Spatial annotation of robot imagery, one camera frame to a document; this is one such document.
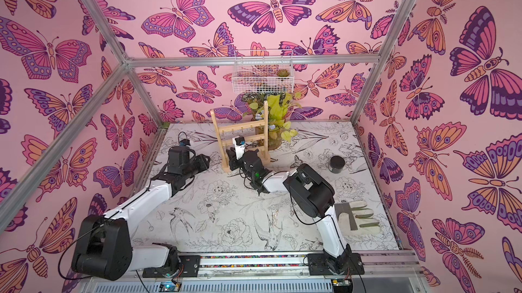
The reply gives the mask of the wooden jewelry display stand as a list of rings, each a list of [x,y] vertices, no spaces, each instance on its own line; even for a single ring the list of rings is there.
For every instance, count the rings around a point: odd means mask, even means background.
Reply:
[[[235,163],[249,150],[258,150],[257,155],[266,165],[271,162],[269,153],[269,107],[268,102],[263,103],[263,111],[260,119],[246,123],[232,123],[222,125],[218,122],[218,115],[223,109],[209,111],[216,133],[218,152],[222,157],[221,166],[224,172],[232,172]]]

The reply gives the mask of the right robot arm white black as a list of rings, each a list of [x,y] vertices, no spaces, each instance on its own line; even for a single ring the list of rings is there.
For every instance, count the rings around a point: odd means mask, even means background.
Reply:
[[[286,192],[290,196],[290,206],[299,207],[311,218],[310,222],[302,224],[317,226],[323,243],[323,260],[331,273],[364,274],[360,256],[352,252],[342,236],[334,205],[334,188],[315,169],[303,163],[296,169],[274,172],[263,165],[258,150],[237,154],[230,148],[226,155],[228,166],[239,172],[246,188],[259,195]]]

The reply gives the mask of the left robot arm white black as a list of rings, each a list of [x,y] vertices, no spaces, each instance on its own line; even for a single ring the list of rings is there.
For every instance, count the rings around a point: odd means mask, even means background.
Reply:
[[[167,163],[134,197],[103,215],[87,216],[72,256],[72,271],[116,281],[129,271],[151,270],[163,277],[178,275],[178,249],[169,244],[133,246],[131,236],[158,206],[192,183],[210,166],[210,157],[187,146],[169,150]]]

